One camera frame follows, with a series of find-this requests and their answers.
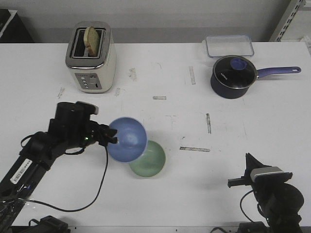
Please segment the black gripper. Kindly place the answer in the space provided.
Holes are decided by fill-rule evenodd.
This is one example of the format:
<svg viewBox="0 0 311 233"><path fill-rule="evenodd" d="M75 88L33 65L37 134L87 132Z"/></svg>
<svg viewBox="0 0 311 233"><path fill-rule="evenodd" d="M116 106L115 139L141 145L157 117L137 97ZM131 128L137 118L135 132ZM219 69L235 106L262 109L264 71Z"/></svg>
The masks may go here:
<svg viewBox="0 0 311 233"><path fill-rule="evenodd" d="M251 153L245 154L246 169L240 178L229 179L227 186L252 186L258 194L272 194L275 188L290 180L292 172L285 172L277 166L266 166Z"/></svg>
<svg viewBox="0 0 311 233"><path fill-rule="evenodd" d="M48 133L62 142L67 142L68 148L84 148L96 142L94 123L84 108L73 102L59 102L55 117L50 120ZM98 142L101 146L109 143L117 144L118 130L108 125L98 126Z"/></svg>

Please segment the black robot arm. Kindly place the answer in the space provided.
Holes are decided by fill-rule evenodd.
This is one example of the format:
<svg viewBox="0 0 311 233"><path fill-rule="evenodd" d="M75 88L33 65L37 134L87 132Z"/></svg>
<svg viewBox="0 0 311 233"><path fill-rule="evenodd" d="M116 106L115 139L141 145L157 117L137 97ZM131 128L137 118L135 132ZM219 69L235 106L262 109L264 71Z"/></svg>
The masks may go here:
<svg viewBox="0 0 311 233"><path fill-rule="evenodd" d="M268 226L261 221L240 223L239 233L301 233L301 216L298 211L304 204L302 193L293 185L286 183L293 176L277 166L262 164L253 155L245 155L246 169L240 178L229 179L227 186L251 186L257 210Z"/></svg>
<svg viewBox="0 0 311 233"><path fill-rule="evenodd" d="M0 231L6 232L22 210L45 173L67 150L85 148L96 142L107 147L117 142L117 130L90 120L98 107L78 101L59 102L47 132L27 137L18 159L0 183Z"/></svg>

